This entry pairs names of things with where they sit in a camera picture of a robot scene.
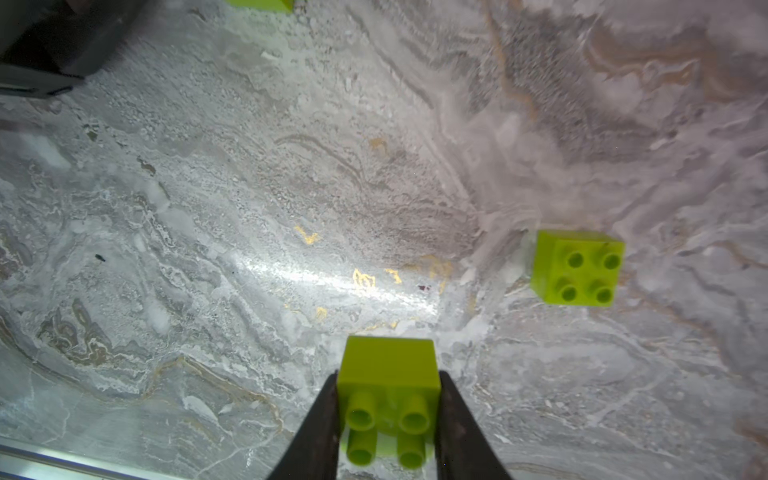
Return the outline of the green lego brick base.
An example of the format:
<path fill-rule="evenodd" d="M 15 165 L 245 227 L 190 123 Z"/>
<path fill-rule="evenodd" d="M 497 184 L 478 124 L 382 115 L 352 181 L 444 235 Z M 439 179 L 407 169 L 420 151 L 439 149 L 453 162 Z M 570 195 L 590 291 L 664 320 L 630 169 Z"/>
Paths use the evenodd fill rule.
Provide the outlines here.
<path fill-rule="evenodd" d="M 294 0 L 228 0 L 233 6 L 261 11 L 292 13 Z"/>

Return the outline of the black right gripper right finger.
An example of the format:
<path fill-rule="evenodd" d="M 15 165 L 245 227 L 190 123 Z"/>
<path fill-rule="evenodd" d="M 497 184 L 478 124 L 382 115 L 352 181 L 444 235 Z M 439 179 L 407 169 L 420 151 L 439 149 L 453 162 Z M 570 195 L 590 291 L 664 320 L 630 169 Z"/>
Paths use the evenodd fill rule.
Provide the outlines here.
<path fill-rule="evenodd" d="M 447 371 L 440 370 L 441 393 L 435 432 L 439 480 L 512 480 Z"/>

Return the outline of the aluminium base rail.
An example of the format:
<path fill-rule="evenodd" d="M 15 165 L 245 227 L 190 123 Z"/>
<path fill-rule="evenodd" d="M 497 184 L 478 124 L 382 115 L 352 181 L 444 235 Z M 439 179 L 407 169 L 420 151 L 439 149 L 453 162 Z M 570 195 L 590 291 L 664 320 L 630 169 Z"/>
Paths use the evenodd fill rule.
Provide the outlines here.
<path fill-rule="evenodd" d="M 176 476 L 96 460 L 1 438 L 2 479 L 176 479 Z"/>

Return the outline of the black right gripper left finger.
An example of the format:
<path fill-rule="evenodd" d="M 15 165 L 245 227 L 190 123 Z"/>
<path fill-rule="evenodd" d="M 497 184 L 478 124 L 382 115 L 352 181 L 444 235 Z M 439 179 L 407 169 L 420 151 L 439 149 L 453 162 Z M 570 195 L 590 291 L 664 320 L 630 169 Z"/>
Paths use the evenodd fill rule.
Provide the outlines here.
<path fill-rule="evenodd" d="M 334 480 L 337 477 L 341 439 L 337 377 L 337 372 L 327 377 L 268 480 Z"/>

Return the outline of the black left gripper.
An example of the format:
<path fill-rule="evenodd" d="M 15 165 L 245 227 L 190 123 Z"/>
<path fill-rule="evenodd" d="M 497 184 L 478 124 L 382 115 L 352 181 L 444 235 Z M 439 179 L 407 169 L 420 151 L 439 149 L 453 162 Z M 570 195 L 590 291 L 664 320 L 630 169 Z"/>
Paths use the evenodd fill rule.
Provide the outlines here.
<path fill-rule="evenodd" d="M 144 1 L 1 3 L 1 93 L 48 98 L 96 73 L 137 20 Z"/>

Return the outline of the green lego brick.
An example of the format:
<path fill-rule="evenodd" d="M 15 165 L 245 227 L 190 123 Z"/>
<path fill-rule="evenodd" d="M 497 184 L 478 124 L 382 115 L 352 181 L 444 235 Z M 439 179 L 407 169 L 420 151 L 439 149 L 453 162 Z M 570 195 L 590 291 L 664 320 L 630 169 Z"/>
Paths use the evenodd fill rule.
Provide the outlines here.
<path fill-rule="evenodd" d="M 394 457 L 421 468 L 432 451 L 441 394 L 434 342 L 350 336 L 337 391 L 348 461 L 364 467 Z"/>
<path fill-rule="evenodd" d="M 551 305 L 609 307 L 624 252 L 623 241 L 601 232 L 540 230 L 531 288 Z"/>

